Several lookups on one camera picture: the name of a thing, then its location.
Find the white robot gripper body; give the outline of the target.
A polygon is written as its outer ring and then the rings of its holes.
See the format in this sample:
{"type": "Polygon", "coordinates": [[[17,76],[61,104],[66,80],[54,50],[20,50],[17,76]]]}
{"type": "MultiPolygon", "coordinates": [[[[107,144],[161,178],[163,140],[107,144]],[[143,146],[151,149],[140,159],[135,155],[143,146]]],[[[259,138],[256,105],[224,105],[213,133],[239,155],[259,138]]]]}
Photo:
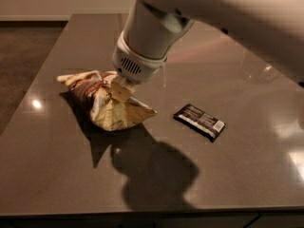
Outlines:
{"type": "Polygon", "coordinates": [[[123,31],[114,49],[112,61],[118,73],[135,84],[148,82],[167,55],[167,37],[163,34],[131,34],[123,31]]]}

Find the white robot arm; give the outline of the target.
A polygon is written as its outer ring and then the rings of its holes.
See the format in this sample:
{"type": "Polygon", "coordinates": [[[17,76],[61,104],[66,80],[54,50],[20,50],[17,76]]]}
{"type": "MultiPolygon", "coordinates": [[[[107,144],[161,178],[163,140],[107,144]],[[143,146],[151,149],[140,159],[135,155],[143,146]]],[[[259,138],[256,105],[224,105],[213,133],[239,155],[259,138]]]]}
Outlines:
{"type": "Polygon", "coordinates": [[[298,85],[304,83],[304,0],[134,0],[112,61],[125,102],[165,65],[195,22],[226,33],[298,85]]]}

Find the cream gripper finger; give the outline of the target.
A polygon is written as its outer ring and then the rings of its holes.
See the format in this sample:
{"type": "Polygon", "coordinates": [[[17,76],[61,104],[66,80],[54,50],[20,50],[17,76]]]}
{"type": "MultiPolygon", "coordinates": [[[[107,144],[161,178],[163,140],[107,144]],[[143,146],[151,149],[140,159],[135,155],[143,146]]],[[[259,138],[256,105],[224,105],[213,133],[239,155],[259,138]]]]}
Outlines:
{"type": "Polygon", "coordinates": [[[136,85],[125,77],[117,77],[111,82],[110,93],[114,100],[124,103],[135,92],[136,85]]]}

